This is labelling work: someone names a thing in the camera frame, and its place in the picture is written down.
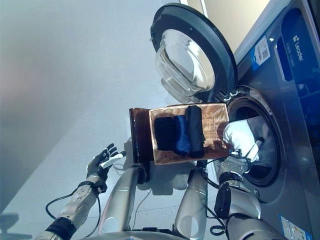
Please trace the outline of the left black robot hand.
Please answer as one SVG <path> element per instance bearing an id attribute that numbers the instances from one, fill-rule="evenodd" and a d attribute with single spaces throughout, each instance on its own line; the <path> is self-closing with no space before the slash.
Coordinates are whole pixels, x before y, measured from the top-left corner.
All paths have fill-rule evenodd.
<path id="1" fill-rule="evenodd" d="M 113 143 L 109 144 L 101 153 L 96 155 L 86 167 L 87 178 L 97 176 L 102 181 L 106 181 L 108 172 L 113 164 L 127 155 L 126 151 L 118 152 Z"/>

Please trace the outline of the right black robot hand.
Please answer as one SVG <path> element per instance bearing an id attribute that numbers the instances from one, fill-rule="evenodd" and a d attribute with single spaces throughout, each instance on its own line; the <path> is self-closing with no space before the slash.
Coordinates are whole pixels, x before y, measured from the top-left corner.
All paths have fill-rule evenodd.
<path id="1" fill-rule="evenodd" d="M 251 163 L 257 161 L 259 159 L 258 152 L 260 150 L 260 147 L 264 144 L 265 139 L 263 137 L 259 137 L 251 149 L 248 151 L 248 153 L 245 155 L 245 158 L 250 161 Z"/>

